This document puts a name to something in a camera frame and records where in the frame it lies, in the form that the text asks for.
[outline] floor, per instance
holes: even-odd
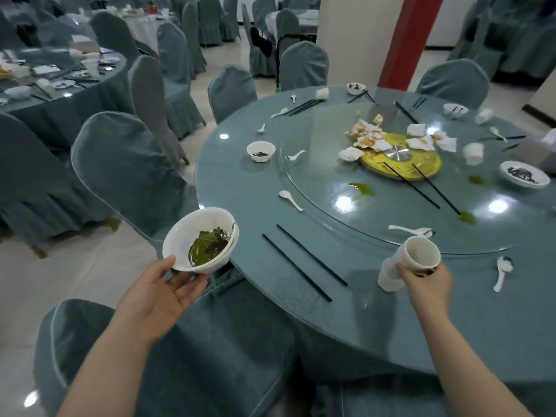
[[[192,82],[191,93],[207,127],[182,142],[191,160],[184,173],[188,182],[194,181],[198,153],[216,127],[207,97],[210,81],[229,63],[240,63],[248,69],[245,34],[241,41],[208,48],[204,53],[207,71]],[[445,61],[447,55],[447,52],[424,52],[410,90],[415,89],[429,67]],[[272,79],[257,79],[255,84],[260,98],[274,92]],[[532,93],[523,88],[492,84],[485,106],[529,134],[540,135],[549,130],[548,126],[521,111]],[[72,237],[54,240],[46,250],[49,257],[39,260],[17,237],[0,244],[0,416],[44,416],[30,395],[34,389],[34,344],[43,316],[69,297],[115,307],[146,265],[156,259],[152,247],[126,224],[117,232],[107,227],[87,228]],[[300,400],[293,395],[288,401]],[[288,401],[278,404],[268,417],[298,415],[285,411]],[[306,410],[299,415],[307,415]]]

